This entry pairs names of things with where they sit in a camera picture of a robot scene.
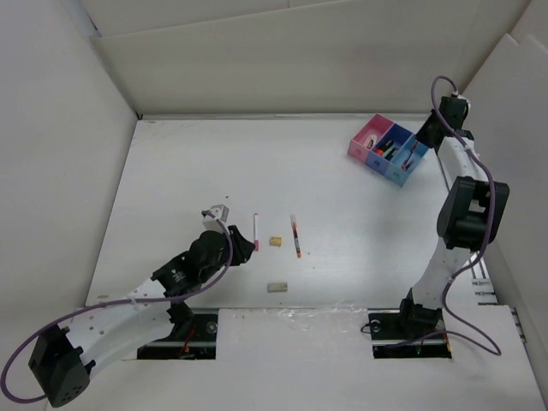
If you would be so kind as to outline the pink white acrylic marker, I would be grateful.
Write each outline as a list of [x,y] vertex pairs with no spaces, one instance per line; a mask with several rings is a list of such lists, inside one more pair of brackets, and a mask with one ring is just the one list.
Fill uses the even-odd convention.
[[253,214],[253,244],[254,244],[254,251],[259,251],[259,214],[254,213]]

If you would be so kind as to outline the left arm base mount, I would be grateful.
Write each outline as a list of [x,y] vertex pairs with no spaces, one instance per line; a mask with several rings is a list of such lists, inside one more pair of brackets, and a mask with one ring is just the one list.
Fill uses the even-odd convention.
[[138,348],[137,360],[215,360],[217,355],[217,308],[196,308],[180,331]]

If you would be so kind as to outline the pink pen refill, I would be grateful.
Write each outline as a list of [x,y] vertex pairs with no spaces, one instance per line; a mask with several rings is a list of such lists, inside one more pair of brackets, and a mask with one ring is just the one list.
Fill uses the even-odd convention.
[[415,143],[412,145],[412,147],[411,147],[411,149],[408,153],[408,156],[406,157],[406,159],[402,163],[402,170],[407,170],[410,167],[410,164],[414,161],[412,159],[412,157],[413,157],[414,152],[416,151],[418,145],[419,145],[419,141],[415,141]]

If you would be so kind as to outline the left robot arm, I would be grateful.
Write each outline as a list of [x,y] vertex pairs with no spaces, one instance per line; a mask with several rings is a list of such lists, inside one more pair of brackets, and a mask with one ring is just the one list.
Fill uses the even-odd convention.
[[29,368],[50,405],[60,408],[72,402],[108,365],[137,348],[166,337],[184,338],[194,319],[184,295],[196,295],[218,272],[247,263],[254,249],[234,225],[207,230],[155,270],[128,303],[41,331]]

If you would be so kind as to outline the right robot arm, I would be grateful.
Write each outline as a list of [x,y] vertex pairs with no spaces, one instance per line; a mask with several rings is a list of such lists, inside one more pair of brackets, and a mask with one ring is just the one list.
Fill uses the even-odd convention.
[[407,339],[433,332],[449,311],[450,286],[470,258],[480,259],[495,239],[509,198],[509,186],[494,181],[474,149],[474,137],[463,128],[468,109],[456,92],[443,97],[417,134],[438,155],[452,186],[438,215],[435,252],[396,315],[396,327]]

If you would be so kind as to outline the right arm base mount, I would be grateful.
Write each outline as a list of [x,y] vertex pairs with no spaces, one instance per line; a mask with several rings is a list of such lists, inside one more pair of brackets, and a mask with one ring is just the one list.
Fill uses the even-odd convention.
[[370,336],[376,360],[452,358],[442,310],[424,308],[411,298],[398,308],[368,308],[360,331]]

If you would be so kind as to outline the orange black highlighter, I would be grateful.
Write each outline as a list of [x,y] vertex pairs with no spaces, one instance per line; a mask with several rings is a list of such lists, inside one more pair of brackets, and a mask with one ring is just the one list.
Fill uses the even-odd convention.
[[383,145],[377,148],[376,153],[379,156],[383,156],[384,153],[393,146],[393,144],[394,144],[393,139],[386,140]]

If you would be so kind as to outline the pink black highlighter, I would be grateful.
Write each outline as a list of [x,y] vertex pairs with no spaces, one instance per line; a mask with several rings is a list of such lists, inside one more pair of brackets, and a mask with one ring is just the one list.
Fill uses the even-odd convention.
[[399,148],[393,153],[391,153],[391,155],[389,155],[389,157],[387,157],[386,160],[391,161],[391,159],[393,159],[393,157],[395,157],[395,155],[397,155],[398,152],[399,152]]

